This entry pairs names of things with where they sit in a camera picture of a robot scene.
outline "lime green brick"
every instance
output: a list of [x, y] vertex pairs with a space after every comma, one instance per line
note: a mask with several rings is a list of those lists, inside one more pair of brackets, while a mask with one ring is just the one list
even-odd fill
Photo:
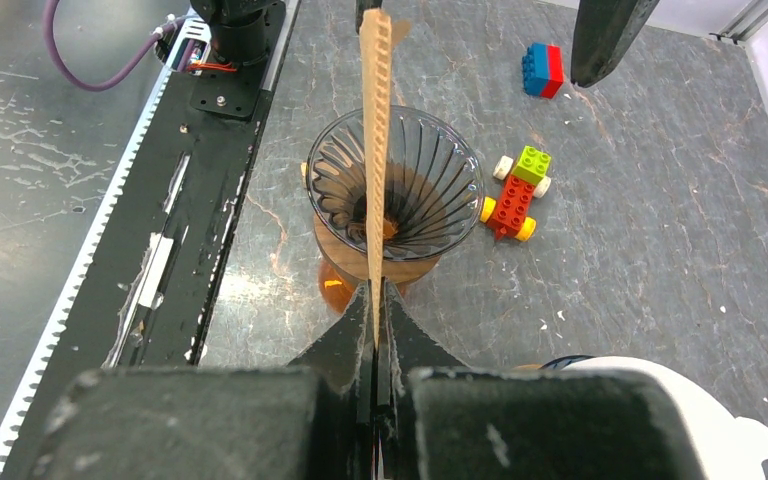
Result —
[[525, 147], [519, 156], [519, 161], [511, 170], [511, 175], [526, 183], [537, 185], [546, 176], [551, 162], [552, 157], [548, 154], [534, 147]]

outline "scratched metal surface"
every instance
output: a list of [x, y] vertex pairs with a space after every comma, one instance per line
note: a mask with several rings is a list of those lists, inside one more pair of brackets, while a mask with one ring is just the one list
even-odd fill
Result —
[[[43, 3], [0, 0], [0, 421], [159, 71], [149, 60], [113, 92], [77, 90], [50, 66]], [[63, 2], [62, 53], [101, 81], [186, 5]]]
[[[361, 105], [351, 4], [301, 7], [204, 365], [281, 364], [336, 318], [315, 283], [299, 164]], [[479, 226], [409, 290], [421, 326], [476, 366], [574, 353], [661, 362], [768, 425], [768, 119], [743, 50], [646, 30], [607, 80], [546, 101], [521, 92], [520, 58], [547, 41], [569, 65], [571, 10], [390, 10], [414, 24], [396, 51], [395, 100], [451, 122], [491, 194], [500, 155], [529, 143], [554, 156], [552, 190], [530, 210], [535, 237], [494, 244]]]

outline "white wheel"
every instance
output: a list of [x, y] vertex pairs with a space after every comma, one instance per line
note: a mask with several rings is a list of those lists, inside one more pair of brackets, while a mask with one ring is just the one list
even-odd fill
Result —
[[540, 183], [538, 183], [537, 187], [534, 188], [534, 196], [537, 198], [543, 198], [543, 195], [546, 195], [546, 190], [549, 190], [549, 185], [551, 184], [551, 178], [543, 177], [543, 180], [540, 180]]
[[508, 176], [512, 168], [514, 168], [514, 159], [503, 155], [502, 158], [499, 159], [499, 163], [496, 164], [496, 168], [493, 170], [493, 176], [497, 180], [504, 182], [505, 177]]

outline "wooden stick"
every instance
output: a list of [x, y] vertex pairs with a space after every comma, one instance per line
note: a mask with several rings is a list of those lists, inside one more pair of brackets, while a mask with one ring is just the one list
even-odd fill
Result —
[[366, 164], [366, 253], [372, 281], [375, 347], [381, 325], [381, 264], [384, 261], [384, 174], [390, 135], [392, 23], [380, 9], [363, 13], [360, 56], [363, 64], [363, 143]]

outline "toy brick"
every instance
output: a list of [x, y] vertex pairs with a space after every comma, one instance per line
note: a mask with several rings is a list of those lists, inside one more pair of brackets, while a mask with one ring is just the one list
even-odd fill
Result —
[[543, 180], [543, 177], [545, 177], [546, 173], [549, 171], [549, 164], [551, 162], [552, 157], [548, 154], [543, 153], [534, 147], [526, 146], [519, 156], [519, 161], [517, 161], [513, 170], [511, 170], [511, 176], [517, 177], [533, 186], [537, 186], [537, 184], [540, 183], [540, 180]]
[[522, 83], [525, 93], [539, 96], [550, 80], [549, 54], [546, 45], [534, 43], [522, 57]]
[[526, 222], [533, 194], [533, 185], [508, 175], [496, 208], [487, 220], [487, 226], [496, 231], [496, 240], [502, 237], [516, 238]]
[[549, 45], [547, 49], [549, 60], [549, 80], [546, 87], [540, 92], [543, 98], [554, 98], [555, 94], [564, 84], [564, 61], [561, 55], [561, 47]]

